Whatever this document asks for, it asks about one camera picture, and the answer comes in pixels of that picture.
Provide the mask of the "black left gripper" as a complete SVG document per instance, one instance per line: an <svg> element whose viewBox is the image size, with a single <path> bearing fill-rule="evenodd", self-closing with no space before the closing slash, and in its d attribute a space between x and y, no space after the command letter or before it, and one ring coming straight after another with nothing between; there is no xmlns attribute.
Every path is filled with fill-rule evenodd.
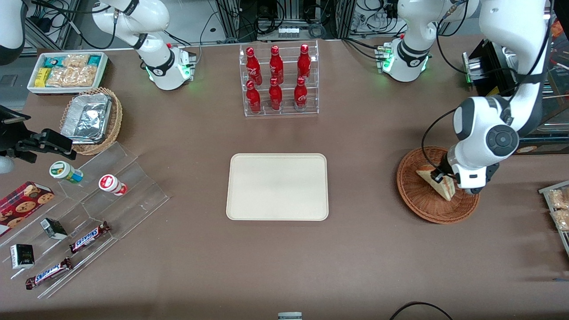
<svg viewBox="0 0 569 320"><path fill-rule="evenodd" d="M440 163L439 164L439 170L440 171L432 171L430 173L431 179L436 183L436 184L441 184L441 182L443 182L443 180L445 179L445 184L447 185L455 185L456 181L455 179L457 178L453 172L453 168L449 163Z"/></svg>

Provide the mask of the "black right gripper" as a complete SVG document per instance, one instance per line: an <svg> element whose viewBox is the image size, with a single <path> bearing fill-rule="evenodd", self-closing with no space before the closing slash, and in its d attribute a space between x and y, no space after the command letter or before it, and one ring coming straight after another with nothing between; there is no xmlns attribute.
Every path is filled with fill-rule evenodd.
<svg viewBox="0 0 569 320"><path fill-rule="evenodd" d="M36 133L27 129L25 121L31 116L0 106L0 152L9 158L20 159L34 164L37 154L34 152L53 153L63 156L68 160L75 160L77 152L73 150L72 140L61 135L55 130L44 129L39 134L39 142L32 136ZM16 149L23 141L27 147L24 150Z"/></svg>

